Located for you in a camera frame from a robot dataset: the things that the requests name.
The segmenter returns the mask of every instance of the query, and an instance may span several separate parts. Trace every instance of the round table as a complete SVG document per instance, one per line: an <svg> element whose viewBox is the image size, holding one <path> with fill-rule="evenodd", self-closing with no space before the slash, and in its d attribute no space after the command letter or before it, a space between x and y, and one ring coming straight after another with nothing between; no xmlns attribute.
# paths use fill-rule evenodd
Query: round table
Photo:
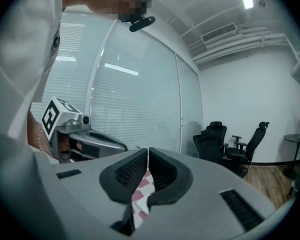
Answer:
<svg viewBox="0 0 300 240"><path fill-rule="evenodd" d="M294 156L292 165L290 166L290 168L285 168L282 171L284 176L286 176L287 178L289 178L291 180L294 180L297 177L297 173L294 170L294 168L295 168L295 162L296 162L297 154L298 154L299 147L300 147L300 134L288 134L288 135L284 136L284 139L288 142L296 143L296 152L295 152L295 156Z"/></svg>

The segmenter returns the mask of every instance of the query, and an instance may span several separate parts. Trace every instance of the glass wall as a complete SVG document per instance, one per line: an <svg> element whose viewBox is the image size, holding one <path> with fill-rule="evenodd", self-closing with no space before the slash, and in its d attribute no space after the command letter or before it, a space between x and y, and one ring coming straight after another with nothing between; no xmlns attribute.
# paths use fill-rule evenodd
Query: glass wall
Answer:
<svg viewBox="0 0 300 240"><path fill-rule="evenodd" d="M63 15L58 60L43 102L31 106L34 117L40 121L56 96L83 113L90 108L92 128L129 149L156 147L195 155L192 137L202 130L197 74L144 31L132 33L119 22L110 31L113 22L95 15ZM94 83L88 87L91 77Z"/></svg>
<svg viewBox="0 0 300 240"><path fill-rule="evenodd" d="M181 153L196 157L199 152L193 141L202 131L202 105L198 75L176 56L181 94Z"/></svg>
<svg viewBox="0 0 300 240"><path fill-rule="evenodd" d="M180 148L180 93L175 54L143 31L117 23L92 92L91 123L129 149Z"/></svg>
<svg viewBox="0 0 300 240"><path fill-rule="evenodd" d="M91 70L112 22L94 15L63 14L59 53L49 74L42 103L31 105L37 121L40 122L52 96L64 99L84 112Z"/></svg>

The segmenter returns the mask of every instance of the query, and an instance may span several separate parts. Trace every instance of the black office chair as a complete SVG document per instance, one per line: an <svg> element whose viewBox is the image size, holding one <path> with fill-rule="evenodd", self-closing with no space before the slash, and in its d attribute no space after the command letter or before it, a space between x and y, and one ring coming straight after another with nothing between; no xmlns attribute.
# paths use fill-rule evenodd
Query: black office chair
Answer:
<svg viewBox="0 0 300 240"><path fill-rule="evenodd" d="M224 150L225 150L225 136L227 132L227 127L222 125L222 122L211 122L209 126L206 127L207 130L213 130L215 131L217 137L218 137L218 144L219 144L219 149L221 153L224 155Z"/></svg>
<svg viewBox="0 0 300 240"><path fill-rule="evenodd" d="M232 137L236 138L236 141L234 142L236 147L226 147L224 150L226 157L236 164L251 163L254 152L263 140L269 124L269 122L261 122L259 128L255 130L254 135L248 144L239 142L239 139L242 139L240 136L232 135Z"/></svg>
<svg viewBox="0 0 300 240"><path fill-rule="evenodd" d="M220 152L215 131L203 130L201 135L193 136L193 142L199 151L201 159L222 165L241 178L246 175L246 170L230 163L223 163L223 154Z"/></svg>

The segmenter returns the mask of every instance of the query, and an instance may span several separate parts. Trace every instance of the chair armrest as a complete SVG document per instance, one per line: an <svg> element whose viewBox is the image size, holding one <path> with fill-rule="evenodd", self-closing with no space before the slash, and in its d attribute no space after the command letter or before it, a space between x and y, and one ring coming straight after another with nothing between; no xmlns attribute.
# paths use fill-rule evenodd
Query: chair armrest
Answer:
<svg viewBox="0 0 300 240"><path fill-rule="evenodd" d="M238 145L240 145L240 152L239 152L239 154L242 154L242 151L244 150L244 146L247 145L246 143L242 143L242 142L238 142L238 141L235 141L234 144L236 144L237 148L238 148Z"/></svg>
<svg viewBox="0 0 300 240"><path fill-rule="evenodd" d="M239 139L242 139L242 137L236 136L236 135L232 135L232 137L236 138L236 140L235 140L236 142L239 142ZM235 145L235 148L238 150L238 149L239 149L239 145L236 144L236 145Z"/></svg>
<svg viewBox="0 0 300 240"><path fill-rule="evenodd" d="M243 146L243 147L245 147L247 145L246 143L242 143L242 142L238 142L238 141L235 141L234 144L240 145L240 146Z"/></svg>

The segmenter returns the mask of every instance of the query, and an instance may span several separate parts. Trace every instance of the chair backrest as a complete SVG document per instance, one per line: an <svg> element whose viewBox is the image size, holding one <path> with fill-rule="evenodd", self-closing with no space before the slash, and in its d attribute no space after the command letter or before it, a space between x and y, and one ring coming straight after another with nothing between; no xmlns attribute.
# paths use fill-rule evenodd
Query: chair backrest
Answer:
<svg viewBox="0 0 300 240"><path fill-rule="evenodd" d="M219 149L223 150L225 148L224 141L227 132L227 127L222 125L222 122L211 122L209 126L206 127L207 130L215 131L218 137Z"/></svg>
<svg viewBox="0 0 300 240"><path fill-rule="evenodd" d="M270 124L269 122L261 122L259 124L259 128L255 130L252 139L249 141L248 145L246 146L245 152L250 162L252 161L256 148L263 140L266 134L266 129L268 128L269 124Z"/></svg>
<svg viewBox="0 0 300 240"><path fill-rule="evenodd" d="M222 164L222 153L218 145L218 137L213 130L203 130L201 135L193 136L193 142L199 151L200 158L216 164Z"/></svg>

